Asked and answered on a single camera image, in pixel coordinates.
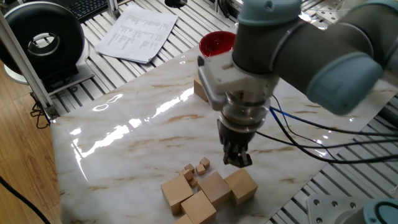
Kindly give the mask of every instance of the black cable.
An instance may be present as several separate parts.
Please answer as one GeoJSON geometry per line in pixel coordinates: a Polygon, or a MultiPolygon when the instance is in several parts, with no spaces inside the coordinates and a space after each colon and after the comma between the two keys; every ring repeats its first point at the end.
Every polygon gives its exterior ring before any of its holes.
{"type": "MultiPolygon", "coordinates": [[[[276,98],[275,95],[273,95],[272,97],[274,97],[274,99],[276,100],[276,103],[278,104],[279,109],[282,111],[282,107],[280,106],[279,100],[276,98]]],[[[314,141],[314,140],[312,140],[312,139],[309,139],[309,138],[307,138],[307,137],[305,137],[305,136],[299,135],[299,134],[295,133],[294,131],[292,131],[291,128],[290,128],[290,126],[289,126],[289,124],[288,124],[288,122],[287,122],[287,120],[286,120],[286,117],[285,117],[285,115],[284,115],[283,113],[282,113],[282,116],[283,116],[283,118],[284,118],[284,120],[285,120],[287,129],[288,129],[292,134],[294,134],[294,135],[296,135],[296,136],[298,136],[298,137],[300,137],[300,138],[306,139],[306,140],[308,140],[308,141],[311,141],[311,142],[313,142],[313,143],[315,143],[315,144],[318,144],[318,145],[322,146],[322,147],[326,150],[326,152],[329,153],[329,155],[330,155],[332,158],[338,160],[334,155],[332,155],[332,154],[329,152],[328,148],[325,147],[323,144],[321,144],[321,143],[319,143],[319,142],[316,142],[316,141],[314,141]]]]}
{"type": "Polygon", "coordinates": [[[308,150],[306,150],[305,148],[303,148],[301,145],[299,145],[290,136],[290,134],[286,131],[285,127],[280,122],[279,118],[276,116],[274,109],[271,108],[270,112],[273,115],[273,117],[275,118],[275,120],[278,123],[279,127],[281,128],[281,130],[284,132],[286,137],[290,140],[290,142],[292,142],[293,145],[298,147],[302,152],[306,153],[307,155],[309,155],[312,158],[318,159],[319,161],[335,163],[335,164],[362,164],[362,163],[384,162],[384,161],[388,161],[388,160],[391,160],[391,159],[398,159],[398,155],[392,155],[392,156],[378,157],[378,158],[374,158],[374,159],[360,159],[360,160],[355,160],[355,161],[337,161],[337,160],[334,160],[334,159],[325,159],[325,158],[316,156],[316,155],[312,154],[311,152],[309,152],[308,150]]]}
{"type": "Polygon", "coordinates": [[[35,105],[33,105],[32,111],[30,112],[30,116],[31,117],[37,117],[37,121],[36,121],[36,128],[38,129],[44,129],[49,125],[49,120],[47,119],[47,117],[43,114],[41,107],[39,106],[39,102],[36,101],[35,105]],[[39,127],[39,121],[40,121],[40,117],[41,116],[45,116],[46,120],[47,120],[47,124],[44,127],[39,127]]]}
{"type": "Polygon", "coordinates": [[[226,6],[221,5],[221,1],[225,1],[225,0],[216,0],[216,1],[217,1],[217,5],[218,5],[219,9],[221,10],[221,12],[225,16],[225,18],[227,18],[229,16],[228,9],[226,8],[226,6]]]}
{"type": "Polygon", "coordinates": [[[277,108],[271,107],[270,109],[279,112],[279,113],[283,113],[284,115],[291,117],[293,119],[296,119],[298,121],[301,121],[303,123],[306,124],[310,124],[312,126],[318,127],[318,128],[322,128],[322,129],[326,129],[326,130],[330,130],[330,131],[335,131],[335,132],[339,132],[339,133],[345,133],[345,134],[356,134],[356,135],[363,135],[363,136],[384,136],[384,137],[398,137],[398,134],[384,134],[384,133],[365,133],[365,132],[357,132],[357,131],[347,131],[347,130],[342,130],[342,129],[338,129],[338,128],[331,128],[331,127],[327,127],[324,125],[320,125],[311,121],[307,121],[306,119],[302,119],[299,117],[296,117],[294,115],[288,114],[286,112],[280,111],[277,108]]]}
{"type": "MultiPolygon", "coordinates": [[[[265,138],[269,138],[271,140],[277,141],[277,142],[281,142],[284,144],[288,144],[290,146],[295,146],[294,144],[292,144],[291,142],[287,142],[287,141],[283,141],[281,139],[277,139],[274,138],[272,136],[268,136],[264,133],[261,133],[259,131],[256,131],[257,134],[265,137],[265,138]]],[[[350,142],[350,143],[344,143],[344,144],[337,144],[337,145],[332,145],[332,146],[326,146],[329,149],[333,149],[333,148],[338,148],[338,147],[347,147],[347,146],[357,146],[357,145],[365,145],[365,144],[374,144],[374,143],[387,143],[387,142],[398,142],[398,139],[386,139],[386,140],[373,140],[373,141],[362,141],[362,142],[350,142]]],[[[304,148],[308,148],[308,149],[324,149],[323,146],[305,146],[305,145],[300,145],[304,148]]]]}
{"type": "Polygon", "coordinates": [[[10,193],[12,193],[19,200],[24,202],[33,212],[38,215],[45,224],[50,224],[49,220],[44,216],[44,214],[34,205],[32,202],[27,200],[23,195],[21,195],[18,191],[13,189],[1,176],[0,176],[0,184],[3,185],[10,193]]]}
{"type": "Polygon", "coordinates": [[[374,207],[374,213],[376,214],[376,218],[380,221],[381,224],[388,224],[380,214],[380,207],[381,206],[390,206],[396,210],[398,210],[398,205],[391,203],[391,202],[379,202],[374,207]]]}

